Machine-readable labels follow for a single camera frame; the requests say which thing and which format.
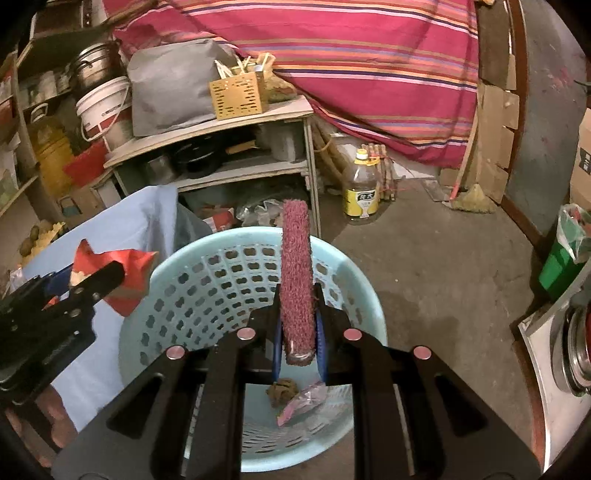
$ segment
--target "red scrub brush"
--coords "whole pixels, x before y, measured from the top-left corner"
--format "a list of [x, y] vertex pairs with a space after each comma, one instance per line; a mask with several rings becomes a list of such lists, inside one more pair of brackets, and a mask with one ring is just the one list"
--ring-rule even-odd
[[312, 278], [308, 205], [303, 200], [286, 200], [283, 203], [279, 296], [289, 365], [309, 365], [314, 359], [316, 328]]

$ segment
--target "broom handle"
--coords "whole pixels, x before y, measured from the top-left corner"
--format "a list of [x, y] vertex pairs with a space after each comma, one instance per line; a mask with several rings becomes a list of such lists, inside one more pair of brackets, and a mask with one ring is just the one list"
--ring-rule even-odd
[[470, 138], [468, 139], [468, 145], [466, 146], [466, 151], [464, 152], [464, 158], [462, 159], [462, 166], [460, 166], [460, 171], [457, 173], [456, 182], [453, 186], [453, 190], [451, 195], [449, 196], [449, 200], [452, 201], [457, 197], [457, 193], [460, 190], [460, 183], [462, 183], [462, 178], [464, 176], [464, 172], [466, 171], [466, 166], [468, 165], [468, 159], [470, 158], [470, 153], [472, 152], [472, 145], [474, 144], [474, 139], [476, 137], [476, 130], [478, 128], [478, 105], [476, 105], [476, 110], [474, 110], [474, 120], [472, 121], [472, 129], [470, 130]]

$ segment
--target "light blue plastic basket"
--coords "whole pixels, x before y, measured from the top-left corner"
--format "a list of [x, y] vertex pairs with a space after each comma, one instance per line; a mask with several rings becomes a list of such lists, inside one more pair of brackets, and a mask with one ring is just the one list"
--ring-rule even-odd
[[[248, 321], [249, 312], [272, 303], [281, 281], [280, 228], [247, 227], [204, 237], [159, 265], [150, 293], [126, 318], [119, 340], [119, 369], [125, 384], [165, 348], [214, 345]], [[314, 280], [331, 306], [384, 345], [384, 313], [361, 270], [335, 247], [311, 237]], [[281, 367], [300, 388], [318, 379], [316, 362]], [[331, 387], [321, 406], [277, 427], [264, 385], [247, 385], [242, 435], [242, 471], [286, 468], [324, 452], [353, 426], [350, 385]]]

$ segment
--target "round metal rivet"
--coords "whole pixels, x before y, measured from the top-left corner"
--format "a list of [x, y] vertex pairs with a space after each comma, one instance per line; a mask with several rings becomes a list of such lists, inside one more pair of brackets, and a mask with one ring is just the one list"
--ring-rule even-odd
[[357, 328], [347, 328], [343, 333], [343, 336], [350, 342], [356, 342], [363, 336], [363, 334], [361, 333], [361, 330], [357, 330]]
[[254, 328], [244, 327], [236, 332], [240, 340], [250, 340], [255, 337], [256, 332]]
[[431, 349], [426, 346], [416, 346], [413, 355], [420, 360], [429, 360], [431, 358]]
[[185, 349], [181, 345], [173, 345], [166, 350], [166, 356], [171, 360], [178, 360], [184, 357]]

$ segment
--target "red packet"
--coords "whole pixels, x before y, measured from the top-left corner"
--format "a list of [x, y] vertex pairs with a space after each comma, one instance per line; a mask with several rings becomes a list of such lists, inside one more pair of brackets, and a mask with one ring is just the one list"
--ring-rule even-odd
[[150, 276], [157, 258], [158, 252], [141, 252], [133, 249], [95, 254], [88, 240], [84, 239], [78, 245], [74, 256], [70, 286], [78, 285], [113, 260], [121, 263], [125, 270], [123, 283], [107, 295], [105, 301], [114, 311], [127, 317], [148, 293]]

